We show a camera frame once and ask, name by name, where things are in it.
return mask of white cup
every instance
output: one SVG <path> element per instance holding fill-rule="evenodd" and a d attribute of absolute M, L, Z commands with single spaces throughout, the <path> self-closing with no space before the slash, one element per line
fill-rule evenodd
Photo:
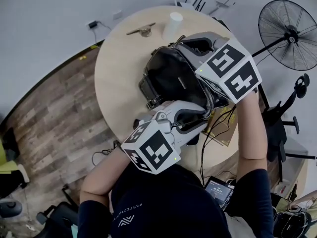
<path fill-rule="evenodd" d="M 182 14 L 178 12 L 172 12 L 169 15 L 169 21 L 163 31 L 163 35 L 162 35 L 163 40 L 168 42 L 176 41 L 175 34 L 177 30 L 180 28 L 182 21 L 183 21 Z"/>

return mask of black office chair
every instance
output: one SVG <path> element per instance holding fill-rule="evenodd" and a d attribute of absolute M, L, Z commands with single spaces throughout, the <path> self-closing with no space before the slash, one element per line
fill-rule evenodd
<path fill-rule="evenodd" d="M 288 98 L 283 106 L 281 106 L 281 101 L 277 106 L 270 108 L 266 107 L 262 113 L 262 118 L 265 124 L 266 134 L 267 134 L 267 159 L 272 162 L 278 157 L 279 169 L 280 169 L 280 180 L 282 181 L 282 162 L 286 160 L 286 157 L 294 158 L 305 158 L 305 159 L 316 159 L 315 156 L 300 155 L 300 154 L 289 154 L 285 153 L 284 144 L 286 143 L 287 136 L 284 126 L 291 125 L 295 126 L 297 134 L 299 134 L 299 126 L 296 117 L 293 117 L 293 121 L 282 121 L 282 115 L 293 105 L 296 97 L 303 98 L 306 95 L 307 87 L 309 86 L 310 79 L 305 73 L 300 76 L 294 87 L 294 92 Z"/>
<path fill-rule="evenodd" d="M 78 205 L 66 193 L 68 186 L 62 189 L 69 201 L 61 202 L 58 206 L 51 205 L 46 211 L 37 214 L 37 221 L 44 225 L 43 230 L 35 238 L 72 238 L 71 226 L 77 225 Z"/>

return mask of round wooden table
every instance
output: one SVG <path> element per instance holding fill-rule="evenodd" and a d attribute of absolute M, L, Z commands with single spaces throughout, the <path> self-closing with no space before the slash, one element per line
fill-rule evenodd
<path fill-rule="evenodd" d="M 140 112 L 146 112 L 146 99 L 138 84 L 151 52 L 168 45 L 162 39 L 165 24 L 171 12 L 183 15 L 182 26 L 175 40 L 181 35 L 212 31 L 223 37 L 232 38 L 228 29 L 211 17 L 200 12 L 175 6 L 158 6 L 144 9 L 120 22 L 107 36 L 99 51 L 95 68 L 95 88 L 101 112 L 119 140 L 132 132 L 132 124 Z M 156 22 L 152 35 L 142 37 L 139 33 L 126 35 L 141 26 Z M 201 149 L 206 136 L 200 134 L 199 143 L 182 149 L 179 162 L 192 171 L 200 168 Z M 238 127 L 229 146 L 211 141 L 205 148 L 204 169 L 215 166 L 238 150 Z"/>

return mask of yellow object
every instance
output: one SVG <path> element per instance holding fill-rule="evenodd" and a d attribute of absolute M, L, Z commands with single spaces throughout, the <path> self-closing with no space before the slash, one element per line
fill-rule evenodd
<path fill-rule="evenodd" d="M 0 165 L 6 163 L 5 150 L 0 140 Z"/>
<path fill-rule="evenodd" d="M 284 212 L 286 211 L 288 207 L 289 201 L 286 200 L 285 198 L 281 198 L 276 206 L 276 211 L 277 212 Z"/>
<path fill-rule="evenodd" d="M 82 59 L 86 59 L 87 57 L 86 56 L 82 56 L 79 58 L 79 60 L 81 61 Z"/>
<path fill-rule="evenodd" d="M 16 171 L 16 170 L 19 170 L 19 168 L 14 161 L 9 161 L 9 162 L 0 166 L 0 173 L 2 173 L 2 172 L 10 172 L 11 173 L 11 171 Z"/>

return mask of power outlet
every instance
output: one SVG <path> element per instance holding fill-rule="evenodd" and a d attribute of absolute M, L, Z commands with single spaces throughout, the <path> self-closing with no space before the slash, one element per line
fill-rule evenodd
<path fill-rule="evenodd" d="M 122 10 L 116 11 L 113 13 L 113 20 L 120 19 L 122 18 L 122 16 L 123 16 Z"/>
<path fill-rule="evenodd" d="M 87 28 L 88 28 L 89 30 L 95 29 L 95 28 L 98 27 L 98 22 L 97 22 L 97 21 L 92 21 L 92 22 L 88 23 L 86 26 L 87 26 Z"/>

